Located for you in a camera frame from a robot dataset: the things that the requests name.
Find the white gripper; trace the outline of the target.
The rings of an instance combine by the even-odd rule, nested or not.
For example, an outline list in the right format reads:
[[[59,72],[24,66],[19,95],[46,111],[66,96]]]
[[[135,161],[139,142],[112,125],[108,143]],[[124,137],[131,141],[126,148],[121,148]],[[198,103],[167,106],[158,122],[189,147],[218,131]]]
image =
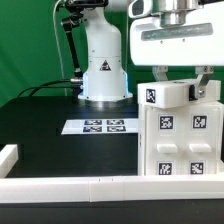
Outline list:
[[[189,100],[204,98],[213,66],[224,66],[224,0],[134,0],[128,14],[133,63],[153,66],[157,82],[167,66],[196,66]]]

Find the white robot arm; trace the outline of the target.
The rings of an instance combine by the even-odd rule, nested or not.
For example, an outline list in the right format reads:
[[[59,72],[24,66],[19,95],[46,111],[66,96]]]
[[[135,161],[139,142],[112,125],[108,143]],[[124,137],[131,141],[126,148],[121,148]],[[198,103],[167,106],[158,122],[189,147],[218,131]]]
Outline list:
[[[82,11],[85,100],[132,96],[121,65],[121,33],[107,22],[106,11],[126,11],[133,20],[130,55],[137,66],[224,66],[224,0],[88,0]]]

